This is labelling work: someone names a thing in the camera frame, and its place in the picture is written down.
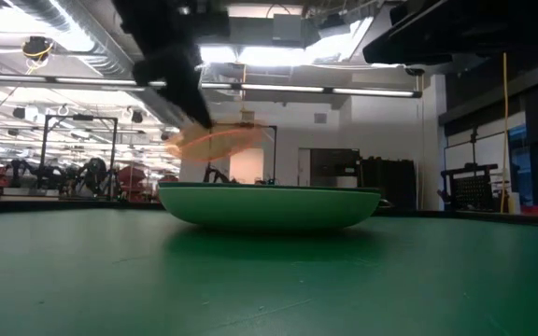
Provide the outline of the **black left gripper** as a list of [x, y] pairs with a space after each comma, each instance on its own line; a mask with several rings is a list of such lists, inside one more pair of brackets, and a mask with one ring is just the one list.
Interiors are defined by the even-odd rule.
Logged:
[[198, 40], [228, 36], [227, 8], [221, 1], [113, 0], [122, 31], [142, 53], [134, 64], [139, 85], [164, 80], [158, 93], [205, 129], [213, 126], [199, 88], [196, 67], [202, 63]]

